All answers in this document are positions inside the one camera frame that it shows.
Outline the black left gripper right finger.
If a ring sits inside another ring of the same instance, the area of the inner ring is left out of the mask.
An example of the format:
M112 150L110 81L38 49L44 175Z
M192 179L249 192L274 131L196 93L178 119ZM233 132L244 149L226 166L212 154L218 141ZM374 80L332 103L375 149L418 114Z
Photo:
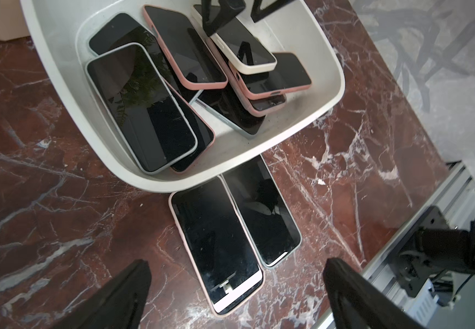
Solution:
M322 276L336 328L422 328L342 259L328 259Z

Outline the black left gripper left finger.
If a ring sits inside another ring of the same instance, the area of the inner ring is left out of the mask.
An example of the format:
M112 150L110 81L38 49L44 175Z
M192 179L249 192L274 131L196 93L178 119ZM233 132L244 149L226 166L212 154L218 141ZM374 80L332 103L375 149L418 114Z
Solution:
M148 262L135 260L53 328L138 328L151 286Z

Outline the phone with pink case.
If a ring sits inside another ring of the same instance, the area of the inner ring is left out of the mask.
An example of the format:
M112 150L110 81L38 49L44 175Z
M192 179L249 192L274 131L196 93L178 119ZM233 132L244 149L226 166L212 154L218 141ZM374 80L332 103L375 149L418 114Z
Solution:
M262 287L264 272L227 185L216 177L168 203L211 311L228 316Z

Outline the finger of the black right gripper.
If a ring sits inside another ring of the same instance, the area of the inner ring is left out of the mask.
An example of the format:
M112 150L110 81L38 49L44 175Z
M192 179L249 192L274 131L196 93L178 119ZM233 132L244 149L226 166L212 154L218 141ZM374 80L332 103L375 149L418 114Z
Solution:
M261 21L262 19L266 18L267 16L277 12L281 8L285 7L286 5L292 3L294 0L276 0L270 5L262 8L262 0L255 0L252 5L251 9L251 19L254 23Z
M217 33L221 27L224 27L232 21L246 8L246 4L243 0L219 0L218 3L218 14L214 18L211 18L211 1L201 1L203 30L207 36L212 36Z

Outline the phone with cream case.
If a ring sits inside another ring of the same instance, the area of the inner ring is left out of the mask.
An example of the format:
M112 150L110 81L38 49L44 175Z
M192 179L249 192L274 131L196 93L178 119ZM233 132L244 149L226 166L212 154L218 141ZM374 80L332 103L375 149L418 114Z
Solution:
M219 3L214 5L211 1L211 4L211 18L214 18L218 14ZM201 2L192 6L192 16L203 29ZM212 40L238 72L245 75L270 72L277 65L274 55L242 24L238 16L214 35L206 37Z

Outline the phone with light blue case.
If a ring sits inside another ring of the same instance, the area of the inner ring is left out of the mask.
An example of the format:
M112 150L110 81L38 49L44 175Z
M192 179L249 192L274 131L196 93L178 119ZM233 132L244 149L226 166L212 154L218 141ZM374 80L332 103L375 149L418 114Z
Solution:
M222 175L264 267L299 247L301 232L262 156Z

